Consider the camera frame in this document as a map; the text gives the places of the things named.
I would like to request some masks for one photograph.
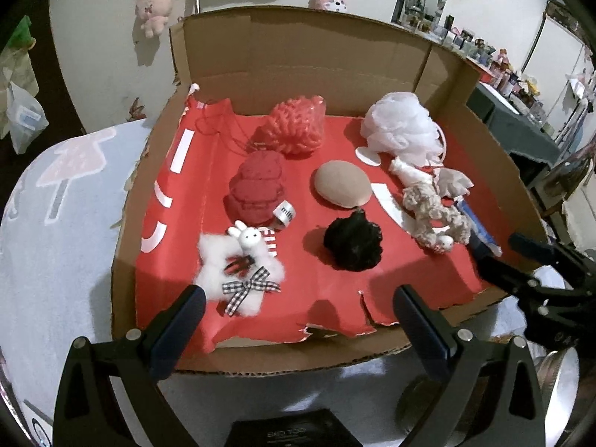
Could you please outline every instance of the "red pouf sponge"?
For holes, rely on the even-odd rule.
[[[229,183],[228,212],[247,225],[266,225],[285,200],[285,158],[272,150],[248,155]]]
[[[320,96],[289,99],[265,116],[260,130],[268,149],[283,154],[310,153],[323,144],[327,104]]]

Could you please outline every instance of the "black sponge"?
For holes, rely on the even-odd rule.
[[[360,272],[381,262],[382,239],[379,225],[369,222],[363,209],[357,209],[349,218],[335,219],[329,225],[323,244],[340,268]]]

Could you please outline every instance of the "black clamp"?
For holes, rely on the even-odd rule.
[[[197,447],[163,398],[157,382],[174,371],[205,314],[205,293],[190,285],[141,331],[111,343],[73,341],[54,411],[56,447],[135,447],[110,377],[120,377],[154,447]]]
[[[545,445],[545,414],[524,338],[514,337],[506,345],[482,342],[465,328],[452,328],[409,285],[395,291],[393,309],[426,372],[443,384],[402,446],[445,446],[483,377],[487,387],[460,446]]]
[[[546,245],[513,234],[510,247],[541,265],[551,265],[573,289],[543,287],[540,280],[494,257],[477,260],[480,276],[519,299],[526,316],[525,336],[550,350],[574,347],[596,356],[596,263],[575,249]]]

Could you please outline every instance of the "checkered ribbon bow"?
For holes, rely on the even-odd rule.
[[[240,307],[240,304],[242,304],[242,301],[246,299],[246,296],[252,290],[281,292],[281,287],[279,287],[278,283],[273,282],[272,280],[267,280],[267,277],[269,276],[269,270],[261,267],[248,280],[233,280],[232,282],[224,283],[222,286],[223,293],[234,295],[228,303],[228,306],[225,308],[225,312],[229,316],[233,316]]]

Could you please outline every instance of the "red paper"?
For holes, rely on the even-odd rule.
[[[243,147],[262,123],[261,117],[235,115],[229,101],[204,105],[190,97],[187,106],[157,177],[160,190],[172,198],[172,204],[165,207],[153,195],[144,219],[145,239],[154,235],[158,222],[166,230],[159,244],[141,252],[136,261],[136,316],[141,328],[193,282],[200,267],[200,234],[224,234],[232,224],[224,207],[228,183],[245,160]],[[327,203],[314,192],[312,179],[317,168],[330,159],[350,161],[364,170],[372,183],[386,183],[396,195],[401,193],[399,181],[387,173],[389,155],[382,156],[383,163],[377,168],[357,159],[355,148],[366,144],[359,133],[360,123],[359,118],[327,117],[323,147],[308,158],[287,160],[287,200],[297,216],[286,230],[264,233],[286,268],[282,292],[265,294],[261,312],[254,318],[230,318],[224,315],[224,304],[209,303],[186,357],[211,352],[217,343],[232,337],[300,342],[308,337],[309,326],[348,337],[372,333],[375,328],[368,315],[375,324],[396,323],[391,300],[395,288],[404,283],[412,284],[433,309],[466,303],[485,288],[464,246],[456,244],[453,252],[445,255],[420,248],[386,215],[374,196],[363,208],[383,232],[380,264],[364,272],[334,268],[323,247],[323,236],[334,219],[345,218],[351,211]],[[184,164],[181,172],[175,173],[172,161],[189,135]],[[449,154],[445,164],[463,171],[475,183],[470,206],[505,246],[512,230],[496,199],[464,150],[448,133],[446,136]]]

